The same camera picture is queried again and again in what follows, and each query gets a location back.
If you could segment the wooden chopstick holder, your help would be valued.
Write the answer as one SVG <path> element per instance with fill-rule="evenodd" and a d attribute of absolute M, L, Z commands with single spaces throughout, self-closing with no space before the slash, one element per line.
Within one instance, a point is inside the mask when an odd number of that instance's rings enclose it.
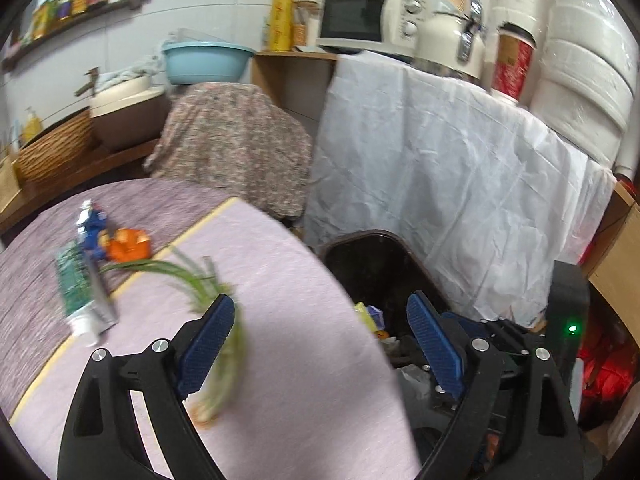
<path fill-rule="evenodd" d="M 0 167 L 0 212 L 5 211 L 20 192 L 21 187 L 17 180 L 13 160 L 10 156 L 6 156 L 1 159 Z"/>

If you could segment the black trash bin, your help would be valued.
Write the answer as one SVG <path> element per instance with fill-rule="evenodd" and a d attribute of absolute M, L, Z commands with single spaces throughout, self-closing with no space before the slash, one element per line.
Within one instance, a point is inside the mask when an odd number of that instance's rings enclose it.
<path fill-rule="evenodd" d="M 392 336 L 411 333 L 407 304 L 414 292 L 424 292 L 440 313 L 450 309 L 422 262 L 391 232 L 342 236 L 325 244 L 319 257 L 356 304 L 382 311 L 386 332 Z"/>

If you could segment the brown and cream pot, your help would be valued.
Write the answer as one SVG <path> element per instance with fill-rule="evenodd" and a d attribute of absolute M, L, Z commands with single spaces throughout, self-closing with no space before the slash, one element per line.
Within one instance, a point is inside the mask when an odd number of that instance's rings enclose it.
<path fill-rule="evenodd" d="M 169 110 L 165 87 L 150 76 L 120 82 L 89 99 L 93 132 L 112 153 L 158 138 Z"/>

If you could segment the dark wooden counter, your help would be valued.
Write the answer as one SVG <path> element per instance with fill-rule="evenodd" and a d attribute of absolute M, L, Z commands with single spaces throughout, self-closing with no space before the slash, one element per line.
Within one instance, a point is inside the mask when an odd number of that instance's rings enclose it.
<path fill-rule="evenodd" d="M 70 196 L 107 183 L 145 178 L 143 162 L 157 142 L 154 139 L 117 153 L 100 146 L 90 153 L 87 165 L 70 166 L 57 179 L 47 182 L 26 182 L 1 214 L 2 243 L 9 245 L 40 212 Z"/>

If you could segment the green leafy vegetable scraps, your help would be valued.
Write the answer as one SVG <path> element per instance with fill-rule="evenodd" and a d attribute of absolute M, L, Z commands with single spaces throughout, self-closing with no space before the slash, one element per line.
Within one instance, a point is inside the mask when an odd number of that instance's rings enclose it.
<path fill-rule="evenodd" d="M 112 262 L 103 270 L 166 276 L 188 297 L 198 322 L 194 334 L 177 346 L 175 387 L 178 398 L 188 402 L 192 422 L 203 426 L 222 414 L 242 382 L 247 352 L 242 309 L 212 258 L 196 262 L 175 247 L 171 253 L 171 260 Z"/>

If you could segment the light blue plastic basin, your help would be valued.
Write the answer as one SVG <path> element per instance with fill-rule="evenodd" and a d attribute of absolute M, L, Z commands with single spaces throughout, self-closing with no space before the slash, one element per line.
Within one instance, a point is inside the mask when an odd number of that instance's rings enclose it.
<path fill-rule="evenodd" d="M 238 82 L 256 51 L 225 41 L 176 41 L 162 45 L 165 73 L 175 86 Z"/>

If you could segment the green milk carton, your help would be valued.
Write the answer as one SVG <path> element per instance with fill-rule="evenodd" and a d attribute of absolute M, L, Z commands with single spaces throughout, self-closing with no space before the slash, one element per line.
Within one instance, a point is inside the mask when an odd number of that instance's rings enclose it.
<path fill-rule="evenodd" d="M 118 322 L 99 269 L 77 242 L 70 242 L 56 253 L 55 271 L 72 335 L 87 347 L 97 347 L 102 335 Z"/>

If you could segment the yellow soap bottle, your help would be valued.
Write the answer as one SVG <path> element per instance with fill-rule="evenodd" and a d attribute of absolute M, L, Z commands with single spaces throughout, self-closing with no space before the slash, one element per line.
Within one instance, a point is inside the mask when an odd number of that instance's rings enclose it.
<path fill-rule="evenodd" d="M 43 130 L 42 122 L 36 112 L 31 108 L 26 108 L 26 122 L 22 128 L 21 141 L 26 145 Z"/>

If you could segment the yellow roll of bags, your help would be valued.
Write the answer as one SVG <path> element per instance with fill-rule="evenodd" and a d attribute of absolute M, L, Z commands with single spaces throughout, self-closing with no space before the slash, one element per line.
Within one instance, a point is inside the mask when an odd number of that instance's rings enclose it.
<path fill-rule="evenodd" d="M 294 0 L 271 0 L 268 49 L 285 52 L 292 46 Z"/>

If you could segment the orange peel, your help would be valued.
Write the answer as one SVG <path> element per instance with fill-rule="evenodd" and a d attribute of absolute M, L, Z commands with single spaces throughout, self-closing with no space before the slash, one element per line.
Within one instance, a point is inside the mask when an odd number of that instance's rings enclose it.
<path fill-rule="evenodd" d="M 149 259 L 152 255 L 149 235 L 138 229 L 103 230 L 99 235 L 99 246 L 104 250 L 105 259 L 116 263 Z"/>

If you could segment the blue silver foil wrapper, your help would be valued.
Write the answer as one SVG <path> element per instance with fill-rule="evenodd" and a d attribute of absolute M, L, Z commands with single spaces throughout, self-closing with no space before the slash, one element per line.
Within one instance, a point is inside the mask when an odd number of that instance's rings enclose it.
<path fill-rule="evenodd" d="M 94 260 L 106 260 L 107 251 L 101 235 L 108 234 L 108 217 L 94 200 L 85 200 L 80 206 L 76 229 L 80 247 Z"/>

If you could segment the cream electric kettle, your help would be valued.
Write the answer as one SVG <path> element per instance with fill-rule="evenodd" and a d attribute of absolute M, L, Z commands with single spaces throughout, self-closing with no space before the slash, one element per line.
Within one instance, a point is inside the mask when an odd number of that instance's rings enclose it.
<path fill-rule="evenodd" d="M 412 66 L 422 72 L 479 84 L 485 41 L 480 0 L 468 0 L 465 14 L 437 11 L 419 27 Z"/>

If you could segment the stack of white bowls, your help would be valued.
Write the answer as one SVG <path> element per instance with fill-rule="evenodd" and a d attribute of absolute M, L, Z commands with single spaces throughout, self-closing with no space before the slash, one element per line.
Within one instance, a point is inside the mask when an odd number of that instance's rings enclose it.
<path fill-rule="evenodd" d="M 611 168 L 628 129 L 639 47 L 612 0 L 555 0 L 530 112 Z"/>

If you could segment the white microwave oven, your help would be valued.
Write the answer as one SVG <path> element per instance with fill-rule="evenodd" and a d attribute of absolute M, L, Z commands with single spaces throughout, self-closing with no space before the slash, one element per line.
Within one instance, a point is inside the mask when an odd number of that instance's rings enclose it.
<path fill-rule="evenodd" d="M 316 45 L 411 58 L 419 26 L 436 12 L 456 12 L 450 0 L 322 0 Z"/>

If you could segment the floral patterned cloth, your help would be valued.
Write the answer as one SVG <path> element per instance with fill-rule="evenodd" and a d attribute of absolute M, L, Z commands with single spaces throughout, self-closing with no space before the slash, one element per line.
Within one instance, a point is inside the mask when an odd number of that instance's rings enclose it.
<path fill-rule="evenodd" d="M 299 218 L 311 155 L 304 126 L 261 88 L 203 82 L 175 99 L 144 170 L 216 188 L 279 219 Z"/>

